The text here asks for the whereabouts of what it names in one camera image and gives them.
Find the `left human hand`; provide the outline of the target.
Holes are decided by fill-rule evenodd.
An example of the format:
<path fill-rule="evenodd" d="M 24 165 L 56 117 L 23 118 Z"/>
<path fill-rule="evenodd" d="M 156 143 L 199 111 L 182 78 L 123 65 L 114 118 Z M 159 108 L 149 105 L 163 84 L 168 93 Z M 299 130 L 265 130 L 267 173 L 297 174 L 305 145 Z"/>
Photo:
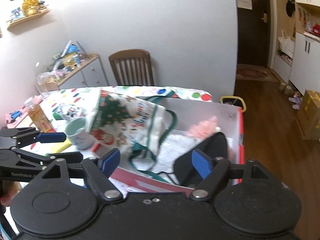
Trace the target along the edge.
<path fill-rule="evenodd" d="M 22 190 L 18 181 L 2 181 L 3 195 L 1 196 L 1 205 L 10 206 L 12 199 Z"/>

